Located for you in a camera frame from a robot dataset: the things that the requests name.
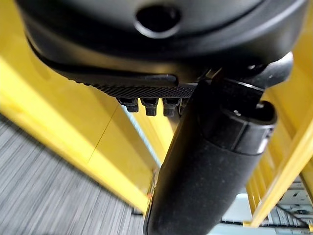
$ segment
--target black grip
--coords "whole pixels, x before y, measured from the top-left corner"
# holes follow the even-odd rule
[[[195,93],[160,170],[147,235],[207,234],[244,187],[275,125],[268,102],[244,117],[208,100],[208,84]]]

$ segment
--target yellow bar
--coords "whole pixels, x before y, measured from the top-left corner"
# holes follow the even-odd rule
[[[303,120],[303,124],[294,137],[290,153],[278,168],[276,178],[267,194],[262,198],[247,226],[257,228],[276,205],[290,184],[299,175],[313,155],[313,105]]]
[[[69,81],[41,63],[27,44],[12,0],[0,2],[0,27],[0,111],[145,211],[152,177],[150,155],[116,99]]]

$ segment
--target gray carpet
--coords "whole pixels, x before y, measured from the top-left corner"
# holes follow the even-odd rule
[[[0,115],[1,235],[141,235],[142,216]]]

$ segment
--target round hole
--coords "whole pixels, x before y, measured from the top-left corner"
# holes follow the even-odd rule
[[[149,38],[167,38],[179,28],[180,12],[173,6],[154,5],[140,9],[135,28]]]

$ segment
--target striped carpet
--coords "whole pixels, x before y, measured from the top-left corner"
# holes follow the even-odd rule
[[[0,235],[141,235],[142,216],[0,115]]]

